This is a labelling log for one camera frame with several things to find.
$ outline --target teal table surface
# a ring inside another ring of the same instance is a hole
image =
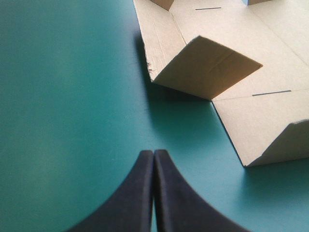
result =
[[[150,83],[131,0],[0,0],[1,232],[70,228],[158,148],[242,226],[309,231],[309,160],[244,169],[211,102]]]

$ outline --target flattened cardboard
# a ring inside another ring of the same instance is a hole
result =
[[[244,166],[309,157],[307,0],[134,3],[151,80],[212,100]]]

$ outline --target black object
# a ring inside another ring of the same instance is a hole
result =
[[[142,151],[116,192],[69,232],[149,232],[154,154]]]
[[[68,232],[150,232],[153,195],[158,232],[248,232],[207,204],[166,150],[140,152],[115,193]]]
[[[154,153],[158,232],[248,232],[207,204],[188,185],[165,150]]]

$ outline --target cardboard flap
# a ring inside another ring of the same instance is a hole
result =
[[[247,5],[253,5],[264,1],[270,1],[270,0],[248,0]]]
[[[260,63],[226,46],[198,36],[154,82],[212,100],[261,67]]]
[[[134,0],[145,46],[148,71],[153,81],[185,47],[174,18],[169,11],[150,0]]]
[[[174,0],[151,0],[151,1],[166,10],[169,10],[174,2]]]
[[[309,156],[309,119],[289,124],[261,157],[249,166],[262,165]]]

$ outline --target tan cardboard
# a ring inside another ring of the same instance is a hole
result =
[[[309,156],[307,0],[152,1],[134,4],[154,83],[212,100],[244,166]]]
[[[257,4],[260,2],[264,2],[264,1],[270,1],[270,0],[248,0],[248,5],[253,5],[253,4]]]

